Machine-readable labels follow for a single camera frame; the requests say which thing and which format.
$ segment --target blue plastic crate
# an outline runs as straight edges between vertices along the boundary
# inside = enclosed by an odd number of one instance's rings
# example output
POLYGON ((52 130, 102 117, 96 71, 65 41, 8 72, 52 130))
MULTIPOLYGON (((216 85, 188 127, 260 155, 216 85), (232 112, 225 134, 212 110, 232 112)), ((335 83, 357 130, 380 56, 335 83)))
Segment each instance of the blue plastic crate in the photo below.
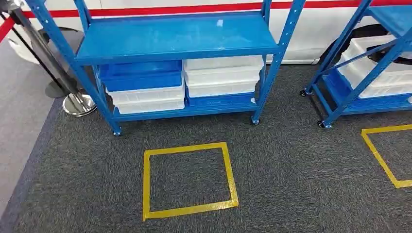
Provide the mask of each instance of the blue plastic crate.
POLYGON ((254 102, 255 101, 254 98, 255 98, 254 92, 191 98, 189 97, 188 89, 186 88, 186 99, 190 107, 242 104, 242 103, 254 102))
MULTIPOLYGON (((323 76, 325 85, 336 103, 341 103, 353 91, 349 81, 337 69, 323 76)), ((386 106, 404 103, 412 96, 411 93, 373 98, 356 98, 348 106, 349 109, 367 109, 370 106, 386 106)))
POLYGON ((182 61, 99 66, 108 91, 141 90, 182 85, 182 61))

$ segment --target storage bin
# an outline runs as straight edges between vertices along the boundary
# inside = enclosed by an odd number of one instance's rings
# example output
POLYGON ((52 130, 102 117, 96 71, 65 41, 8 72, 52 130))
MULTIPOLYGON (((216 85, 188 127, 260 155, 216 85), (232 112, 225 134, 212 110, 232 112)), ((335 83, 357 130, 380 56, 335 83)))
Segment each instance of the storage bin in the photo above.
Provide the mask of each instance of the storage bin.
POLYGON ((108 91, 181 86, 182 61, 127 63, 99 66, 108 91))
POLYGON ((238 57, 218 57, 204 59, 190 59, 184 61, 186 71, 199 69, 216 69, 226 67, 256 67, 259 70, 263 67, 262 55, 238 56, 238 57))
MULTIPOLYGON (((333 69, 327 79, 327 88, 330 92, 333 93, 334 100, 336 102, 344 101, 344 99, 353 91, 349 82, 346 78, 336 69, 333 69)), ((402 95, 392 95, 384 97, 374 97, 374 98, 357 98, 350 103, 348 108, 350 109, 362 109, 369 106, 384 106, 384 105, 393 105, 397 103, 404 103, 408 100, 411 94, 402 94, 402 95)))
MULTIPOLYGON (((349 58, 342 54, 341 61, 346 61, 349 58)), ((341 68, 338 68, 339 72, 349 81, 352 89, 356 88, 358 84, 366 77, 368 71, 362 68, 361 65, 355 63, 349 63, 341 68)), ((392 96, 401 95, 406 93, 412 93, 412 83, 391 83, 386 85, 373 85, 373 81, 360 95, 359 98, 372 98, 380 96, 392 96)))
POLYGON ((191 98, 187 95, 188 105, 193 106, 222 106, 233 105, 252 102, 255 103, 255 93, 209 96, 209 97, 195 97, 191 98))
POLYGON ((167 111, 185 108, 184 99, 148 101, 140 103, 127 103, 115 105, 120 114, 146 113, 167 111))
POLYGON ((190 97, 221 96, 254 92, 259 76, 252 76, 243 82, 222 82, 206 84, 187 83, 190 97))
POLYGON ((200 59, 203 63, 194 62, 192 67, 185 65, 186 84, 188 86, 210 83, 234 83, 251 80, 251 77, 259 76, 263 68, 262 56, 246 57, 224 57, 224 58, 207 58, 200 59), (193 67, 208 67, 205 69, 193 69, 193 67))
MULTIPOLYGON (((350 41, 348 49, 343 52, 339 63, 356 57, 367 51, 368 47, 382 45, 394 40, 393 35, 374 36, 354 38, 350 41)), ((356 88, 358 84, 366 77, 366 75, 376 66, 376 62, 370 60, 368 57, 360 58, 349 65, 339 68, 346 79, 350 82, 352 88, 356 88)), ((391 63, 371 84, 371 87, 387 87, 397 85, 412 85, 412 66, 391 63)), ((389 94, 401 94, 407 91, 393 90, 389 94)))
POLYGON ((185 84, 183 75, 180 74, 180 86, 162 87, 131 91, 108 91, 113 104, 136 103, 142 101, 162 101, 167 99, 183 99, 185 97, 185 84))

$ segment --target yellow floor tape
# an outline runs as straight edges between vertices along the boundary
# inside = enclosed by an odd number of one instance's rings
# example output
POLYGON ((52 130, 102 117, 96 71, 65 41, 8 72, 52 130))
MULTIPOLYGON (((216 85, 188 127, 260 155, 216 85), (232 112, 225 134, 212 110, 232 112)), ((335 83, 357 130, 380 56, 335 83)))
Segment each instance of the yellow floor tape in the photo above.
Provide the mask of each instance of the yellow floor tape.
POLYGON ((164 218, 180 215, 189 215, 195 213, 201 213, 212 210, 221 210, 230 207, 239 206, 239 199, 236 193, 235 180, 233 178, 232 166, 230 164, 229 150, 225 142, 202 144, 187 147, 166 148, 157 150, 147 150, 144 152, 143 157, 143 221, 148 218, 164 218), (197 150, 209 150, 209 149, 222 149, 224 167, 226 169, 227 181, 229 182, 229 191, 231 200, 222 201, 211 204, 196 205, 190 207, 150 211, 150 156, 152 155, 165 155, 173 153, 182 153, 197 150))
POLYGON ((385 132, 393 132, 393 131, 402 131, 402 130, 412 130, 412 125, 400 125, 400 126, 389 126, 389 127, 381 127, 381 128, 374 128, 374 129, 364 129, 362 130, 362 137, 365 140, 366 144, 369 146, 369 149, 382 166, 383 170, 388 175, 389 180, 395 185, 396 188, 404 188, 404 187, 411 187, 412 180, 405 180, 399 181, 395 178, 391 170, 389 169, 388 165, 386 165, 385 161, 382 159, 382 156, 379 154, 376 147, 373 145, 371 139, 369 138, 368 134, 371 133, 385 133, 385 132))

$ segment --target blue metal shelf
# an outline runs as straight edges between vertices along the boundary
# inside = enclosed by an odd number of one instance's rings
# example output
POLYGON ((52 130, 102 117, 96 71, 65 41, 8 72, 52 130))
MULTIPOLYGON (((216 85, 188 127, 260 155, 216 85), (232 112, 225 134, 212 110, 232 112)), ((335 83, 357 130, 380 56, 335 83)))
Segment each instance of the blue metal shelf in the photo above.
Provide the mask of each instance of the blue metal shelf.
POLYGON ((412 28, 412 5, 373 6, 369 7, 366 14, 396 37, 404 36, 412 28))
POLYGON ((75 60, 98 65, 273 54, 277 49, 260 12, 123 17, 93 20, 75 60))
POLYGON ((347 26, 334 43, 325 60, 319 66, 315 76, 301 92, 301 95, 303 96, 315 94, 321 104, 325 107, 327 117, 318 122, 320 127, 330 128, 332 122, 341 115, 412 110, 412 104, 407 101, 408 94, 367 99, 359 98, 359 94, 362 93, 396 58, 403 52, 412 50, 412 5, 370 7, 371 2, 372 0, 363 0, 359 4, 359 7, 353 14, 347 26), (344 43, 349 39, 356 24, 359 23, 364 16, 374 17, 380 24, 390 31, 396 39, 351 58, 341 64, 332 66, 334 58, 337 56, 344 43), (355 89, 352 89, 345 77, 336 70, 348 63, 388 47, 390 47, 389 51, 355 89), (336 109, 332 110, 330 108, 323 93, 321 93, 319 89, 319 81, 325 83, 327 91, 336 102, 336 109))
POLYGON ((186 107, 184 109, 179 109, 179 110, 138 113, 138 114, 123 114, 123 115, 119 113, 117 108, 115 108, 113 112, 113 119, 115 121, 149 120, 149 119, 190 117, 190 116, 221 114, 221 113, 247 112, 247 111, 254 111, 256 109, 257 109, 257 105, 252 102, 242 103, 242 104, 231 104, 231 105, 226 105, 226 106, 202 106, 202 107, 189 106, 188 104, 186 104, 186 107))
POLYGON ((305 0, 293 0, 278 44, 269 31, 271 0, 263 0, 259 12, 107 19, 92 18, 85 1, 74 0, 85 32, 85 38, 77 54, 73 53, 57 27, 44 5, 44 0, 26 0, 26 2, 67 60, 86 92, 92 97, 114 134, 120 135, 119 121, 218 113, 253 111, 251 120, 254 124, 259 124, 260 115, 305 0), (118 68, 122 63, 246 55, 262 55, 266 63, 267 54, 273 54, 274 61, 268 73, 266 73, 266 66, 263 66, 260 72, 259 97, 256 103, 201 107, 191 107, 187 104, 182 110, 120 115, 116 108, 114 112, 109 109, 102 85, 105 77, 99 77, 98 72, 98 67, 104 65, 118 68), (93 65, 97 88, 85 73, 83 69, 85 65, 93 65))
MULTIPOLYGON (((329 75, 322 76, 322 80, 325 84, 326 89, 332 96, 333 101, 337 105, 344 102, 346 97, 350 95, 353 91, 348 80, 343 76, 338 70, 334 69, 329 73, 329 75)), ((393 95, 393 96, 383 96, 383 97, 373 97, 373 98, 356 98, 345 108, 343 115, 355 114, 360 111, 365 113, 375 112, 381 109, 381 112, 386 109, 393 109, 399 106, 408 106, 412 108, 412 104, 408 102, 408 98, 412 96, 412 93, 393 95)))

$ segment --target carpet floor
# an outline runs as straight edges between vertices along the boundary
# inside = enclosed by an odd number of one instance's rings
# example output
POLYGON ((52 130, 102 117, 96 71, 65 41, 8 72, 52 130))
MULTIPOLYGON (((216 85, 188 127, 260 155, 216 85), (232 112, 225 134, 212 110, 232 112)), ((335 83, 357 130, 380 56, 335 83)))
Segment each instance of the carpet floor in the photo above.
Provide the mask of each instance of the carpet floor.
MULTIPOLYGON (((183 117, 125 123, 123 136, 116 138, 99 113, 73 118, 59 110, 10 229, 410 232, 412 188, 395 189, 361 130, 408 124, 411 112, 344 116, 332 129, 320 129, 310 101, 298 94, 315 69, 282 66, 258 126, 250 124, 249 113, 183 117), (239 206, 142 222, 144 151, 211 142, 228 144, 239 206)), ((410 161, 410 150, 402 149, 410 148, 404 138, 410 139, 412 132, 407 133, 371 137, 382 156, 395 160, 389 165, 400 178, 412 174, 402 163, 408 157, 410 161), (395 144, 397 153, 391 157, 395 144)), ((205 150, 151 159, 151 210, 229 200, 221 153, 205 150)))

